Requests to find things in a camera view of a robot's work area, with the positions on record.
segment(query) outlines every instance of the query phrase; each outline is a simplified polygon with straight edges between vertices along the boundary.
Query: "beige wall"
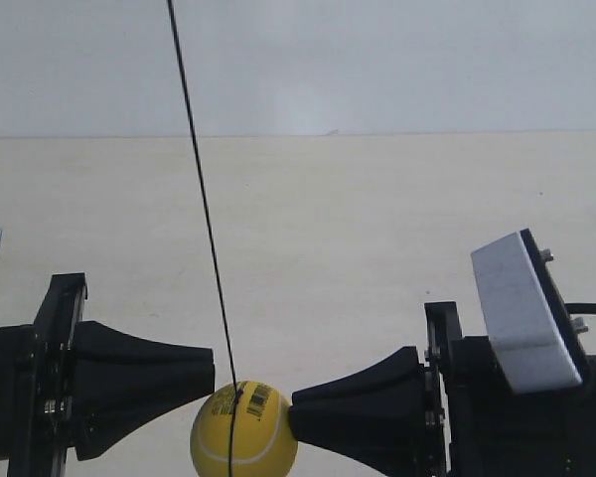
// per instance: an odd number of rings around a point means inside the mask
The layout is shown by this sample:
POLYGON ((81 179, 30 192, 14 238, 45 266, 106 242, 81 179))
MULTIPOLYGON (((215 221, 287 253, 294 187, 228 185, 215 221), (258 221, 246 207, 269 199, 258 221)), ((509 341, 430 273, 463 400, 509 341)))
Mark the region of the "beige wall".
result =
MULTIPOLYGON (((469 253, 523 227, 552 248, 563 296, 596 300, 596 132, 201 146, 242 379, 290 395, 422 346, 425 301, 456 300, 483 333, 469 253)), ((186 139, 0 140, 0 326, 33 320, 52 273, 85 271, 86 319, 211 346, 227 382, 195 174, 186 139)), ((68 475, 194 475, 196 409, 68 475)), ((373 473, 303 446, 292 475, 373 473)))

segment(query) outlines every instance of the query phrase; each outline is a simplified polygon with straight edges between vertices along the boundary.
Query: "black wire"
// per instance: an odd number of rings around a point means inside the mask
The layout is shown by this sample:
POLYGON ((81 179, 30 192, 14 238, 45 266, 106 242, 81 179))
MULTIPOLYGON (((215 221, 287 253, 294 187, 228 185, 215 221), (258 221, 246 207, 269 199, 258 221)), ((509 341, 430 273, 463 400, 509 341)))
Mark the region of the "black wire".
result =
POLYGON ((206 225, 208 226, 208 237, 210 239, 210 248, 212 250, 212 261, 215 268, 215 278, 217 280, 217 291, 219 292, 219 302, 221 304, 221 315, 223 318, 223 329, 225 332, 225 340, 227 342, 227 354, 229 355, 229 369, 231 370, 231 381, 234 386, 234 402, 231 414, 231 424, 229 427, 229 451, 228 451, 228 475, 232 477, 232 454, 233 454, 233 440, 234 440, 234 426, 236 422, 236 407, 242 390, 238 388, 236 381, 236 369, 234 365, 234 357, 231 349, 231 339, 229 338, 229 327, 227 326, 227 314, 225 313, 225 301, 223 295, 223 286, 221 283, 221 275, 219 274, 219 260, 217 258, 217 248, 215 246, 215 238, 212 231, 212 221, 210 220, 210 207, 208 205, 208 195, 206 193, 206 184, 203 175, 203 168, 201 165, 201 154, 199 153, 199 143, 197 141, 197 133, 195 131, 195 123, 192 114, 192 107, 190 103, 190 94, 188 93, 188 80, 186 79, 186 69, 183 63, 183 55, 181 54, 181 42, 179 41, 179 31, 177 29, 177 18, 175 15, 175 8, 172 0, 167 0, 168 12, 170 14, 170 27, 172 29, 172 38, 177 53, 177 65, 179 66, 179 76, 181 78, 181 87, 183 89, 184 102, 186 104, 186 112, 188 114, 188 125, 190 127, 190 137, 192 139, 192 147, 195 153, 195 161, 197 163, 197 173, 199 175, 199 185, 201 186, 201 196, 203 198, 203 208, 206 215, 206 225))
POLYGON ((565 303, 570 315, 596 315, 596 303, 565 303))

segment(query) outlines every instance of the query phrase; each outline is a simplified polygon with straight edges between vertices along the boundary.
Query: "tennis ball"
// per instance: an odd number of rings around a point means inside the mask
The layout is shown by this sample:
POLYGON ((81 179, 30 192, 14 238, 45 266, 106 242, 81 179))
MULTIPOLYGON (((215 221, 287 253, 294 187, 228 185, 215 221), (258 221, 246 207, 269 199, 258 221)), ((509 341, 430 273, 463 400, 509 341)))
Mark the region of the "tennis ball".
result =
MULTIPOLYGON (((233 423, 232 477, 285 477, 298 441, 289 428, 289 401, 264 383, 237 383, 240 398, 233 423)), ((190 453, 199 477, 227 477, 232 426, 233 385, 203 404, 190 434, 190 453)))

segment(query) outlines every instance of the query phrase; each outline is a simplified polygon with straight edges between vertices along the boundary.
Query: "black string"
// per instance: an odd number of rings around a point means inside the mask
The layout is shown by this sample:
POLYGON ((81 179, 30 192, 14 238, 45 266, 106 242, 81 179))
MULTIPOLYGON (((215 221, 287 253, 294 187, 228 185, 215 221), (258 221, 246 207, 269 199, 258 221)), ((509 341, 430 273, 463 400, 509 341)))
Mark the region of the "black string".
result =
POLYGON ((181 54, 181 42, 179 41, 179 31, 177 29, 177 19, 175 16, 175 8, 172 0, 167 0, 168 12, 170 14, 170 26, 172 28, 172 38, 175 44, 175 51, 177 53, 177 64, 179 66, 179 76, 181 78, 181 87, 183 89, 184 102, 186 104, 186 112, 188 114, 188 125, 190 126, 190 137, 192 139, 192 147, 195 153, 195 161, 197 163, 197 173, 199 175, 199 185, 201 186, 201 196, 203 198, 203 208, 206 214, 206 225, 208 226, 208 237, 210 239, 210 248, 212 250, 212 261, 215 268, 215 278, 217 280, 217 291, 219 292, 219 302, 221 304, 221 315, 223 318, 223 329, 225 332, 225 340, 227 342, 227 353, 229 355, 229 369, 231 370, 231 381, 234 386, 234 401, 231 413, 231 424, 229 427, 229 451, 227 458, 227 472, 229 477, 232 477, 232 453, 234 440, 234 427, 236 422, 236 407, 242 390, 238 388, 236 381, 236 369, 234 366, 234 357, 231 350, 231 339, 229 338, 229 327, 227 326, 227 315, 225 313, 225 301, 223 295, 223 286, 221 284, 221 275, 219 274, 219 260, 217 259, 217 248, 215 246, 215 238, 212 232, 212 222, 210 221, 210 207, 208 205, 208 195, 206 193, 206 183, 203 175, 203 168, 201 166, 201 154, 199 153, 199 143, 197 141, 197 133, 195 131, 195 123, 192 115, 192 107, 190 104, 190 94, 188 93, 188 81, 186 79, 186 69, 183 63, 183 56, 181 54))

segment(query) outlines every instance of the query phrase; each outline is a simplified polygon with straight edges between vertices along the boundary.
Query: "black cable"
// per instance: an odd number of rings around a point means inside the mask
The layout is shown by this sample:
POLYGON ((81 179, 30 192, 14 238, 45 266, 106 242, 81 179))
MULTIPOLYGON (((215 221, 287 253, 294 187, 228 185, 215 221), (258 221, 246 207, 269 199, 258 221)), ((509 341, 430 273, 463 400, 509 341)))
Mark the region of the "black cable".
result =
POLYGON ((231 339, 229 337, 229 327, 227 326, 227 315, 225 313, 225 301, 223 295, 223 286, 221 283, 221 275, 219 274, 219 260, 217 258, 217 248, 215 245, 215 238, 212 231, 212 222, 210 220, 210 207, 208 205, 208 195, 206 193, 206 184, 203 175, 203 168, 201 165, 201 154, 199 152, 199 143, 197 141, 197 133, 195 131, 195 123, 192 114, 192 107, 190 103, 190 94, 188 93, 188 81, 186 79, 186 69, 183 63, 183 55, 181 54, 181 42, 179 41, 179 31, 177 29, 177 19, 175 15, 175 8, 172 0, 167 0, 168 12, 170 14, 170 27, 172 29, 172 38, 175 45, 175 51, 177 54, 177 65, 179 66, 179 76, 181 78, 181 87, 183 89, 184 102, 186 104, 186 112, 188 115, 188 126, 190 127, 190 137, 192 139, 192 147, 195 154, 195 161, 197 163, 197 174, 199 176, 199 185, 201 186, 201 196, 203 198, 203 208, 206 215, 206 225, 208 228, 208 238, 210 239, 210 248, 212 251, 212 261, 215 268, 215 278, 217 281, 217 291, 219 293, 219 302, 221 304, 221 315, 223 318, 223 329, 225 332, 225 340, 227 342, 227 354, 229 355, 229 368, 231 370, 231 381, 234 386, 234 402, 231 414, 231 424, 229 428, 229 449, 227 458, 227 472, 229 477, 232 477, 232 453, 233 453, 233 439, 234 439, 234 427, 236 421, 236 407, 242 390, 238 388, 236 381, 236 369, 234 366, 233 352, 231 349, 231 339))
POLYGON ((596 303, 565 303, 570 315, 596 315, 596 303))

